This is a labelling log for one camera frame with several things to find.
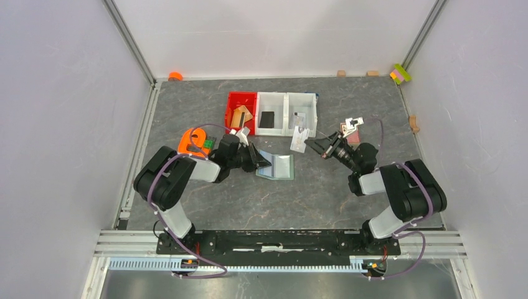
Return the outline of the silver credit card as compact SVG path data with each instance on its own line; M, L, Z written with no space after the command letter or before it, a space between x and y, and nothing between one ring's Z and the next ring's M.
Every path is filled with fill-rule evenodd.
M290 150L304 153L306 150L305 141L309 137L309 129L304 127L295 126L293 129L293 136L290 144Z
M304 112L293 112L290 116L289 128L294 129L296 126L298 128L307 128L306 120Z

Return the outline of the gold credit card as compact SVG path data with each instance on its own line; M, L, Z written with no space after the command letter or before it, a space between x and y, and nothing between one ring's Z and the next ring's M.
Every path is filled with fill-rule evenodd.
M251 111L249 109L247 109L247 110L248 110L248 113L246 114L246 119L245 119L246 122L250 121L253 118L253 115L251 114Z
M248 110L246 106L241 105L233 110L232 114L232 120L231 120L231 127L232 128L242 128L244 123L246 122L246 114L248 113Z

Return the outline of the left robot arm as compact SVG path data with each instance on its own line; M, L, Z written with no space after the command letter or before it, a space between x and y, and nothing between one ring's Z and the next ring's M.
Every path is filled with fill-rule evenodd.
M270 166L271 162L253 143L244 143L238 136L226 134L208 158L162 146L135 177L133 189L159 218L172 237L172 246L179 253L188 254L196 245L196 238L191 234L194 225L180 203L188 182L221 183L233 169L251 173Z

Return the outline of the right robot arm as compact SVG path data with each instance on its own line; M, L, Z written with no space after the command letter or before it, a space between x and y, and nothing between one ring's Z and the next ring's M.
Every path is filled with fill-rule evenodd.
M365 221L360 229L359 244L367 254L376 254L385 242L447 207L445 192L421 159L378 166L379 151L374 145L353 147L338 131L326 138L306 140L305 144L322 158L335 158L351 170L351 193L387 195L388 208Z

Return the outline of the red playing card box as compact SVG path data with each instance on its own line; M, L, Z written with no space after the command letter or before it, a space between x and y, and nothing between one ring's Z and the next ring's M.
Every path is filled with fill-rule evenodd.
M340 126L341 133L345 137L348 145L357 146L361 142L358 126L354 130L349 130L345 123L341 123Z

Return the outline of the black card in bin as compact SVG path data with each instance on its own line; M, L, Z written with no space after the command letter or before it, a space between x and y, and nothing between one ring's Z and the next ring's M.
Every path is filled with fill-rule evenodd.
M263 111L260 114L259 128L274 128L275 127L275 112Z

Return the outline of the white bin right compartment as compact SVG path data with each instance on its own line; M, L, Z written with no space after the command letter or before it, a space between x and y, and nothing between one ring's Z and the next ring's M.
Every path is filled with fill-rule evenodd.
M318 124L317 103L314 102L314 93L287 93L286 96L288 113L286 114L285 135L293 136L293 129L289 128L291 114L293 112L304 112L307 118L306 124L309 129L309 137L314 138Z

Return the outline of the white bin compartment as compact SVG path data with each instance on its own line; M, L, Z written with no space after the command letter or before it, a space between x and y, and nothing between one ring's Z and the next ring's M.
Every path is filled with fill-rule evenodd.
M286 93L258 92L255 135L285 136Z
M289 128L291 114L293 112L304 112L307 118L306 124L309 129L309 137L314 138L318 124L317 103L314 102L314 93L287 93L286 96L288 113L286 114L285 135L293 136L293 129Z

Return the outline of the green toy brick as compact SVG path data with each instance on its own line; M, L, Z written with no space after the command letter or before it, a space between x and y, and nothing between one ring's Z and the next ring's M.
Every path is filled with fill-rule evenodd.
M215 139L206 139L202 145L203 150L212 150L215 145Z

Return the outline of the white bin left compartment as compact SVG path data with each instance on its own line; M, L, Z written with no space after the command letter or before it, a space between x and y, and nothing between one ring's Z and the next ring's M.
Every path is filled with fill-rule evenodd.
M286 93L258 92L255 135L285 136Z

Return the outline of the red plastic bin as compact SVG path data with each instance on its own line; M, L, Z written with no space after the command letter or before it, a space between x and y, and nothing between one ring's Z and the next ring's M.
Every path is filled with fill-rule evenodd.
M227 128L239 130L248 128L249 135L255 134L257 92L229 92L224 124Z

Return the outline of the wooden arch block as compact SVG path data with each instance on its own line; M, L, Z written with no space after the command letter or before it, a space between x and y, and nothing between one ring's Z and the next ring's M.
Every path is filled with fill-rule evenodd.
M417 123L417 117L415 115L410 115L408 118L408 124L413 134L417 134L420 131L420 127Z

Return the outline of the multicolour toy brick stack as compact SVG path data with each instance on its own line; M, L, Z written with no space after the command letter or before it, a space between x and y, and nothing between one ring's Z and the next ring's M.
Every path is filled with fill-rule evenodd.
M400 64L394 64L394 68L389 75L397 85L412 80L412 76Z

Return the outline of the orange tape roll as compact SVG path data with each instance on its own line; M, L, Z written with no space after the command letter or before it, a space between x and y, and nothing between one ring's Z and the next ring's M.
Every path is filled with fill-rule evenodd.
M168 81L182 81L183 76L179 72L170 72L167 80Z

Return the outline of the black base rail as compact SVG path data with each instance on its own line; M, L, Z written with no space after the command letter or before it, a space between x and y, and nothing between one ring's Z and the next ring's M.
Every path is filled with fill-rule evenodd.
M361 230L197 230L180 239L203 257L236 252L315 252L332 255L384 256L401 253L393 238L370 239Z

